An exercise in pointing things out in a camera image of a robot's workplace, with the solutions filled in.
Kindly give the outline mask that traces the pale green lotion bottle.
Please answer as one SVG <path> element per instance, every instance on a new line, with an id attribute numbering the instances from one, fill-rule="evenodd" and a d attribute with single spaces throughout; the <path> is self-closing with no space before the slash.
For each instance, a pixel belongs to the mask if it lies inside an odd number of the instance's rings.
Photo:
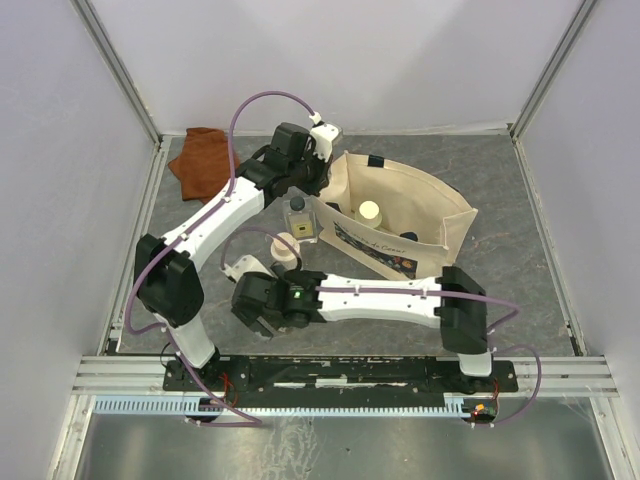
<path id="1" fill-rule="evenodd" d="M 382 224 L 379 205 L 372 200 L 362 202 L 355 211 L 355 220 L 368 228 L 378 229 Z"/>

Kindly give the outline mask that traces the cream canvas tote bag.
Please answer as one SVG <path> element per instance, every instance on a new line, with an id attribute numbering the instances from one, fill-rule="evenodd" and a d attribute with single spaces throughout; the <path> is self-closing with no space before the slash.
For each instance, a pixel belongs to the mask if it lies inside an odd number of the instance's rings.
<path id="1" fill-rule="evenodd" d="M 355 220 L 376 202 L 378 229 Z M 434 277 L 455 263 L 478 210 L 446 182 L 380 156 L 346 152 L 312 199 L 319 238 L 389 280 Z"/>

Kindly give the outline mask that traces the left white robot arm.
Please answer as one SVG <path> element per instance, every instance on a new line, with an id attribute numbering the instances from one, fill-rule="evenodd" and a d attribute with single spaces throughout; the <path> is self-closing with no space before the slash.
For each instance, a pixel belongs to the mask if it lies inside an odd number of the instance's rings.
<path id="1" fill-rule="evenodd" d="M 234 178 L 192 217 L 160 238 L 146 234 L 138 241 L 133 293 L 167 328 L 189 362 L 185 376 L 197 389 L 212 389 L 221 375 L 212 360 L 216 346 L 200 318 L 200 269 L 236 229 L 289 189 L 318 195 L 329 183 L 341 134 L 340 127 L 326 122 L 311 129 L 281 123 L 270 143 L 242 162 Z"/>

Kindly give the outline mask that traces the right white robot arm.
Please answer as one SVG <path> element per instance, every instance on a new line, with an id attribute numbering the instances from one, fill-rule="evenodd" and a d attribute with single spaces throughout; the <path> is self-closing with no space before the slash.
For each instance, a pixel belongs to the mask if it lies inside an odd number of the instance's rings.
<path id="1" fill-rule="evenodd" d="M 310 270 L 236 276 L 232 312 L 252 331 L 352 319 L 406 322 L 437 329 L 442 346 L 459 359 L 457 376 L 478 391 L 494 377 L 487 340 L 485 290 L 462 269 L 406 281 L 361 280 Z"/>

